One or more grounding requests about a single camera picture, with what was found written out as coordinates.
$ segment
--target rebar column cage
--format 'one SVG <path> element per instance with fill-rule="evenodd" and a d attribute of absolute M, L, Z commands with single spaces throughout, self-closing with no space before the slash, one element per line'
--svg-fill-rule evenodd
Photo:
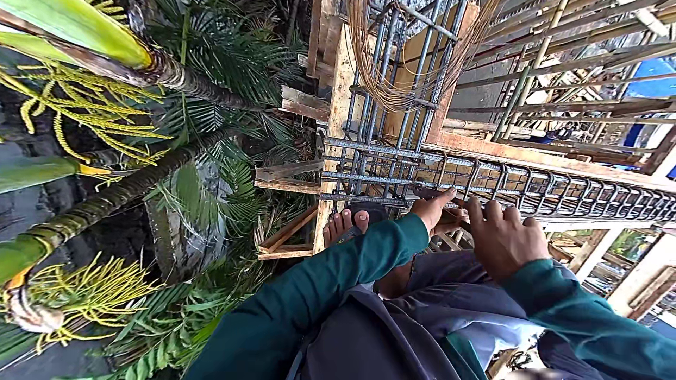
<path fill-rule="evenodd" d="M 385 121 L 391 114 L 359 87 L 357 72 L 350 89 L 345 138 L 324 139 L 325 145 L 342 148 L 341 156 L 324 157 L 338 162 L 336 171 L 321 173 L 322 181 L 337 183 L 336 190 L 322 193 L 320 198 L 375 201 L 401 210 L 418 199 L 412 193 L 416 186 L 455 187 L 459 197 L 475 195 L 482 203 L 496 199 L 503 206 L 516 206 L 525 216 L 565 218 L 571 222 L 675 220 L 674 193 L 423 149 L 443 82 L 443 75 L 424 73 L 433 71 L 435 65 L 438 72 L 446 70 L 456 40 L 446 37 L 439 28 L 449 25 L 450 11 L 455 8 L 448 33 L 457 35 L 468 2 L 436 0 L 418 4 L 415 12 L 406 14 L 402 14 L 402 7 L 372 4 L 374 67 L 379 67 L 382 74 L 388 73 L 390 82 L 395 81 L 397 69 L 403 64 L 402 46 L 406 39 L 417 32 L 415 28 L 425 26 L 421 32 L 425 40 L 417 55 L 426 59 L 418 60 L 412 89 L 418 89 L 415 93 L 423 106 L 403 114 L 398 135 L 385 134 Z M 413 7 L 409 1 L 402 4 Z M 421 14 L 427 19 L 420 21 Z M 358 103 L 362 104 L 361 110 L 356 107 Z"/>

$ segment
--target teal sleeve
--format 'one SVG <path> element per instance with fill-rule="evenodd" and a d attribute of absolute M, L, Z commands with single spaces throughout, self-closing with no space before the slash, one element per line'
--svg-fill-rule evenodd
<path fill-rule="evenodd" d="M 302 337 L 345 291 L 380 279 L 428 242 L 425 224 L 408 214 L 295 265 L 223 316 L 185 379 L 284 379 Z"/>
<path fill-rule="evenodd" d="M 564 337 L 600 371 L 676 379 L 676 341 L 615 314 L 606 300 L 564 279 L 553 261 L 530 262 L 501 285 L 530 320 Z"/>

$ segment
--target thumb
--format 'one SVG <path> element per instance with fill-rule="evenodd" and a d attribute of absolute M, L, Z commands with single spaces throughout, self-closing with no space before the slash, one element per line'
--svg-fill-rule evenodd
<path fill-rule="evenodd" d="M 441 193 L 438 197 L 434 199 L 434 202 L 441 208 L 443 208 L 451 199 L 456 197 L 458 191 L 455 187 L 451 187 L 448 190 Z"/>

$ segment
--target bamboo pole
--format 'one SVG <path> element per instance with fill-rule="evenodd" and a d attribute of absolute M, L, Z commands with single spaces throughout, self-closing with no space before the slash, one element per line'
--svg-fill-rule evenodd
<path fill-rule="evenodd" d="M 121 208 L 205 149 L 209 149 L 228 136 L 226 129 L 215 130 L 194 142 L 176 148 L 156 162 L 146 166 L 120 182 L 102 190 L 87 200 L 76 204 L 63 214 L 45 223 L 30 227 L 10 241 L 0 242 L 0 284 L 48 256 L 99 220 Z"/>
<path fill-rule="evenodd" d="M 593 118 L 591 116 L 522 116 L 521 120 L 603 122 L 607 124 L 674 124 L 674 120 L 664 118 Z"/>
<path fill-rule="evenodd" d="M 561 20 L 561 16 L 563 15 L 563 11 L 566 9 L 566 5 L 568 5 L 568 0 L 561 0 L 561 2 L 558 4 L 558 7 L 556 8 L 556 12 L 554 12 L 554 15 L 552 16 L 552 21 L 550 22 L 550 30 L 553 28 L 556 28 L 558 26 L 558 22 Z M 540 49 L 537 52 L 537 57 L 535 57 L 535 60 L 533 61 L 533 68 L 537 69 L 540 67 L 540 64 L 542 64 L 542 61 L 544 60 L 545 57 L 545 52 L 547 51 L 547 48 L 549 47 L 550 42 L 552 42 L 552 36 L 545 36 L 544 39 L 542 40 L 542 43 L 540 45 Z M 518 96 L 518 101 L 517 105 L 518 107 L 523 106 L 526 103 L 526 98 L 528 98 L 528 94 L 531 92 L 531 87 L 533 86 L 533 81 L 535 80 L 534 76 L 529 76 L 528 79 L 526 79 L 526 83 L 523 86 L 523 91 L 521 94 Z M 514 129 L 514 125 L 516 124 L 516 121 L 518 120 L 518 117 L 521 115 L 520 112 L 515 112 L 512 115 L 512 118 L 510 119 L 509 125 L 507 126 L 507 129 L 505 130 L 504 135 L 502 136 L 503 139 L 508 140 L 509 136 L 512 134 L 512 130 Z"/>
<path fill-rule="evenodd" d="M 491 48 L 487 51 L 482 51 L 475 56 L 474 61 L 476 62 L 476 61 L 479 61 L 483 58 L 490 57 L 490 56 L 493 56 L 495 54 L 501 53 L 503 51 L 510 50 L 510 49 L 515 48 L 516 46 L 519 46 L 519 45 L 525 45 L 525 44 L 528 44 L 528 43 L 534 43 L 534 42 L 542 41 L 546 37 L 553 37 L 557 34 L 568 32 L 569 30 L 572 30 L 572 29 L 575 29 L 575 28 L 578 28 L 578 27 L 581 27 L 581 26 L 585 26 L 585 25 L 588 25 L 588 24 L 592 24 L 594 22 L 601 21 L 605 18 L 617 16 L 617 15 L 620 15 L 620 14 L 625 14 L 625 13 L 631 12 L 631 11 L 636 11 L 638 9 L 642 9 L 642 8 L 654 5 L 658 1 L 659 0 L 636 0 L 636 1 L 633 1 L 631 3 L 620 5 L 618 7 L 613 7 L 613 8 L 611 8 L 610 3 L 608 3 L 608 5 L 607 5 L 608 7 L 606 9 L 603 9 L 602 11 L 599 11 L 599 12 L 594 13 L 592 15 L 589 15 L 587 17 L 580 18 L 578 20 L 573 20 L 573 21 L 567 22 L 566 24 L 563 24 L 563 25 L 558 25 L 558 23 L 557 23 L 556 26 L 552 26 L 552 23 L 550 23 L 549 29 L 542 31 L 541 33 L 537 33 L 537 30 L 534 30 L 530 35 L 528 35 L 527 38 L 522 38 L 522 39 L 519 39 L 518 41 L 515 41 L 513 43 L 509 43 L 509 44 L 506 43 L 506 44 L 503 44 L 502 46 L 494 47 L 494 48 Z"/>
<path fill-rule="evenodd" d="M 549 90 L 564 90 L 564 89 L 576 89 L 577 87 L 591 87 L 591 86 L 603 86 L 603 85 L 619 85 L 619 84 L 629 84 L 634 82 L 648 82 L 650 80 L 660 80 L 676 78 L 676 72 L 670 72 L 668 74 L 659 74 L 652 76 L 642 76 L 640 78 L 626 78 L 626 79 L 608 79 L 608 80 L 597 80 L 594 82 L 587 83 L 575 83 L 572 85 L 558 85 L 558 86 L 548 86 L 540 87 L 536 90 L 538 91 L 549 91 Z"/>

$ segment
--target palm trunk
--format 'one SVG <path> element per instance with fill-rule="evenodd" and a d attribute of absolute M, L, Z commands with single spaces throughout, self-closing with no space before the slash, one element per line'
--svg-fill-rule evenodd
<path fill-rule="evenodd" d="M 5 8 L 5 10 L 0 9 L 0 23 L 31 34 L 32 36 L 23 35 L 25 36 L 23 38 L 24 40 L 28 37 L 36 38 L 37 40 L 33 41 L 32 45 L 39 46 L 47 41 L 57 50 L 45 49 L 45 53 L 41 53 L 35 48 L 27 49 L 21 44 L 13 43 L 13 40 L 19 37 L 11 36 L 12 33 L 5 33 L 10 35 L 0 39 L 0 45 L 6 45 L 38 58 L 57 59 L 71 64 L 74 62 L 98 75 L 138 87 L 162 85 L 228 108 L 250 111 L 262 111 L 266 108 L 242 98 L 229 89 L 218 86 L 207 76 L 182 65 L 164 50 L 142 43 L 131 32 L 122 30 L 119 24 L 111 23 L 111 20 L 93 10 L 90 5 L 70 9 L 64 5 L 64 1 L 67 3 L 66 0 L 59 0 L 59 4 L 49 4 L 49 1 L 45 0 L 30 0 L 31 5 L 39 8 L 28 11 L 25 7 L 16 5 L 19 1 L 0 0 L 0 7 Z M 73 20 L 77 20 L 77 23 L 72 25 L 73 31 L 68 32 L 71 28 L 59 25 L 56 30 L 61 33 L 56 36 L 58 38 L 55 38 L 50 33 L 50 30 L 54 31 L 52 30 L 54 20 L 49 17 L 47 11 L 49 9 L 59 10 L 56 14 L 61 18 L 58 20 L 64 20 L 64 22 L 70 20 L 66 16 L 72 16 Z M 95 37 L 82 37 L 83 35 L 90 37 L 91 30 L 106 32 L 108 38 L 102 41 Z M 122 39 L 128 46 L 126 49 L 124 46 L 119 46 L 119 43 L 117 45 L 113 43 Z M 65 53 L 66 59 L 59 58 L 59 53 Z"/>
<path fill-rule="evenodd" d="M 125 203 L 144 194 L 164 177 L 227 136 L 228 131 L 225 129 L 208 133 L 193 143 L 167 153 L 157 161 L 157 166 L 146 166 L 63 214 L 31 227 L 11 241 L 0 243 L 0 284 L 46 257 L 56 247 Z"/>

